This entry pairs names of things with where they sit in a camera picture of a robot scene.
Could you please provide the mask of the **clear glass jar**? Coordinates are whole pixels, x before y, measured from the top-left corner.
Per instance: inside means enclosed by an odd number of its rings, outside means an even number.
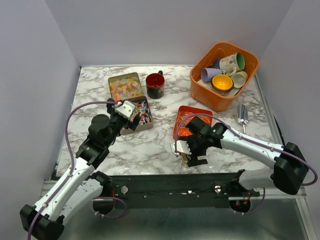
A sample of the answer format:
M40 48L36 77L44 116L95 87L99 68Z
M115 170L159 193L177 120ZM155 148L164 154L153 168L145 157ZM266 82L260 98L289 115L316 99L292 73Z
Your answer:
M187 167L189 166L189 155L185 153L181 153L181 162L185 164Z

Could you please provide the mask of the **orange tray of candies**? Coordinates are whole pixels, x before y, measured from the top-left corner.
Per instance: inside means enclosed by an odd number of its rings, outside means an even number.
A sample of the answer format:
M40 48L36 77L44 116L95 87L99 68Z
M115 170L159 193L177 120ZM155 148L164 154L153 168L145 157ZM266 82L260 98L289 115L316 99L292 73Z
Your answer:
M178 129L178 126L180 125L180 123L185 120L188 116L192 115L192 114L207 114L212 116L213 113L209 110L205 110L202 108L196 108L196 107L191 107L191 106L186 106L186 105L182 105L178 108L178 112L177 112L177 117L176 117L176 121L175 121L175 125L173 128L173 133L172 133L172 137L175 140L176 139L176 133L178 132L178 137L187 137L192 135L192 133L186 128L186 124L188 124L192 118L187 119Z

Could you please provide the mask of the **gold tin of lollipops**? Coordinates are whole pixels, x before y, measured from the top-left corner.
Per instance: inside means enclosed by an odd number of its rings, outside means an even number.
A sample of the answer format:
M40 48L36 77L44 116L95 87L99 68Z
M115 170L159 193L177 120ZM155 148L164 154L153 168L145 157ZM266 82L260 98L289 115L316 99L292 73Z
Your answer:
M128 100L133 104L135 104L136 112L139 113L141 119L135 130L132 130L130 128L128 129L123 128L120 131L120 134L129 135L129 134L152 129L154 126L154 121L153 121L151 109L150 109L147 98L145 96L138 96L138 97L129 98Z

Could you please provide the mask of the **gold tin of jelly candies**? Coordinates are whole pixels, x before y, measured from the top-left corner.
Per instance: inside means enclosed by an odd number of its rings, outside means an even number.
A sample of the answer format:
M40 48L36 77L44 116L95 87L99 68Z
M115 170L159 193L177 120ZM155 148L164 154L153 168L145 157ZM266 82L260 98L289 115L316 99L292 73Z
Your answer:
M108 86L110 96L115 101L128 100L144 95L137 72L109 77Z

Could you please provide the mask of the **silver metal scoop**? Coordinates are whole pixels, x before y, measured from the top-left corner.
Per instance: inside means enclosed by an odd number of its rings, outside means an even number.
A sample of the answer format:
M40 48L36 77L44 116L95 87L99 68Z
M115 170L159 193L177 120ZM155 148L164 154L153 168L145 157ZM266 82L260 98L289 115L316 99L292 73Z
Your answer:
M241 103L237 107L237 122L242 126L244 134L246 134L246 124L248 123L248 121L248 109L243 103Z

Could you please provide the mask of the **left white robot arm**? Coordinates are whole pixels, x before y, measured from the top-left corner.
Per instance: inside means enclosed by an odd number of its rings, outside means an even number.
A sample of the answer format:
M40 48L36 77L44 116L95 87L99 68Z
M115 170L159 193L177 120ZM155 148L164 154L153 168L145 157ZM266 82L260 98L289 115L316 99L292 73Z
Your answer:
M20 210L27 238L57 240L68 220L88 201L107 197L111 191L110 178L96 172L109 154L109 147L125 129L135 130L140 121L136 105L129 100L104 101L108 115L98 114L88 128L88 135L71 164L55 185L33 205Z

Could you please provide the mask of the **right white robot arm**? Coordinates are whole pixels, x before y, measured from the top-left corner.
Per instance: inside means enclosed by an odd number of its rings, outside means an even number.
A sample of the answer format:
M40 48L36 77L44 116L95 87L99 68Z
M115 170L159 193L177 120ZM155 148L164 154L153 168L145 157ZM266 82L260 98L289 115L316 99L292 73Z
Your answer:
M197 116L186 124L186 128L191 132L186 138L186 145L192 161L213 147L243 154L267 167L238 171L230 183L230 191L236 196L254 188L271 187L296 195L309 171L299 147L293 143L272 145L237 132L222 122L210 126Z

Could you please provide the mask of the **red and black mug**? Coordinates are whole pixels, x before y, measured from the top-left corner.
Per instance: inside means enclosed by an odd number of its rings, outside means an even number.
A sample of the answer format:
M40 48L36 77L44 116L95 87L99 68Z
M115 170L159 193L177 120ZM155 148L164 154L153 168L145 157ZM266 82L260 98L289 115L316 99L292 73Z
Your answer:
M149 74L146 77L146 91L149 98L157 100L163 97L165 78L163 71L159 70L158 73Z

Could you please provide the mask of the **yellow and brown bowl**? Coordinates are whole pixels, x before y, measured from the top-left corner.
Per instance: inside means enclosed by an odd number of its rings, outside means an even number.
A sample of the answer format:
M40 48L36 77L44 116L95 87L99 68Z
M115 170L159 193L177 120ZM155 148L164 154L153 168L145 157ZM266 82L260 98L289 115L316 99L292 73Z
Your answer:
M223 93L229 92L234 87L233 80L229 76L223 74L215 75L210 83L214 90Z

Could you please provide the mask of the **lavender cup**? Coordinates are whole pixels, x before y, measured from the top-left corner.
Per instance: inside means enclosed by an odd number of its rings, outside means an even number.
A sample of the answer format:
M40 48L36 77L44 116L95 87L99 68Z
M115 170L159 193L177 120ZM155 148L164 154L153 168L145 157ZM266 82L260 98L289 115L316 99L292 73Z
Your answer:
M212 80L216 75L221 75L222 71L219 68L203 68L200 73L201 80L204 83L208 83Z

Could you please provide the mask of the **orange plastic bin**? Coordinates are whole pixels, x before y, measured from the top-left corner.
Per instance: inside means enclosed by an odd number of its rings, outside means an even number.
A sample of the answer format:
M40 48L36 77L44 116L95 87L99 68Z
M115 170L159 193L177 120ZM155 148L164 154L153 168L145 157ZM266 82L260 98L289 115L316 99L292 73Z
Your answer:
M235 53L241 53L244 57L244 71L248 74L248 80L234 96L220 95L212 87L206 87L199 83L202 69L212 65L216 59L222 59ZM215 112L223 112L245 90L259 65L259 59L253 53L229 42L217 42L189 72L191 97L210 107Z

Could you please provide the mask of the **cream cup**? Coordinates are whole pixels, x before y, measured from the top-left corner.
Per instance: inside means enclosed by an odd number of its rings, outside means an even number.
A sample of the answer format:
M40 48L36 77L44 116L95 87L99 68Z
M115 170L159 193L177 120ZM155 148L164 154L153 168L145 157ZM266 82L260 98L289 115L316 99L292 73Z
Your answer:
M236 72L232 77L233 87L236 89L242 88L248 80L248 74L245 71Z

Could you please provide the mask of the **blue cup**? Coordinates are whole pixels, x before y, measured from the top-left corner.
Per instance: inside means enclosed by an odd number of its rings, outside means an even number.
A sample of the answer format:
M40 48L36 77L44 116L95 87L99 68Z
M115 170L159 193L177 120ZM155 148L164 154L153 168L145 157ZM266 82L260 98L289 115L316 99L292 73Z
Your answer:
M215 68L215 69L220 69L220 58L216 59L213 64L212 64L212 67Z

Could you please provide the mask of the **floral white mug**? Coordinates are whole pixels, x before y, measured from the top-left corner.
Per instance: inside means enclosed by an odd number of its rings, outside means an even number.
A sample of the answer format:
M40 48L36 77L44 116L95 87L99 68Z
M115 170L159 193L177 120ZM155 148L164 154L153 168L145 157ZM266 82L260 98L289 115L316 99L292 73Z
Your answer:
M234 53L219 61L219 69L224 75L232 76L245 69L245 58L241 53Z

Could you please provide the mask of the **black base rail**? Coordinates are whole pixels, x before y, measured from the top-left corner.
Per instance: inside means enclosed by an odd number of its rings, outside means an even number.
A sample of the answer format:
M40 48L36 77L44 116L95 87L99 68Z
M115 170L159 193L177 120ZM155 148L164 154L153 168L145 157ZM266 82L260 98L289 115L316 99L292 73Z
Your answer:
M117 175L97 171L89 176L103 187L100 197L116 197L115 208L229 208L231 198L260 197L261 193L242 187L243 173Z

